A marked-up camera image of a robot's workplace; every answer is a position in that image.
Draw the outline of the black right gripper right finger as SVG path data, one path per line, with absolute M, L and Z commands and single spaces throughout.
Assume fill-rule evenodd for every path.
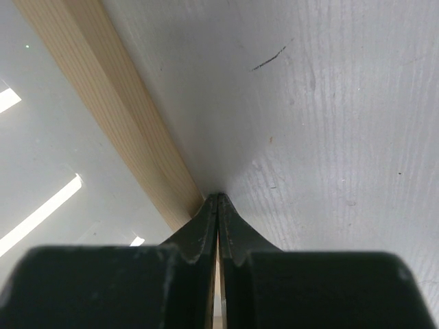
M 387 252 L 286 252 L 217 199 L 225 328 L 433 328 L 412 272 Z

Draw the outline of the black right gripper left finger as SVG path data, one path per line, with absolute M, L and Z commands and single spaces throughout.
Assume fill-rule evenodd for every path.
M 1 292 L 1 327 L 211 328 L 217 201 L 159 245 L 32 248 Z

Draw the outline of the light wooden picture frame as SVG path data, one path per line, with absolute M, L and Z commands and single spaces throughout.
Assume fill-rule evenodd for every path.
M 174 233 L 199 192 L 100 1 L 17 1 L 64 76 Z

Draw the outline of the clear acrylic sheet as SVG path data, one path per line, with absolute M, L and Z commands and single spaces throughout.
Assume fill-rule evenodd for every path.
M 171 233 L 111 142 L 11 1 L 1 2 L 1 82 L 20 102 L 1 114 L 1 233 L 71 180 L 80 189 L 1 257 L 37 245 L 147 244 Z

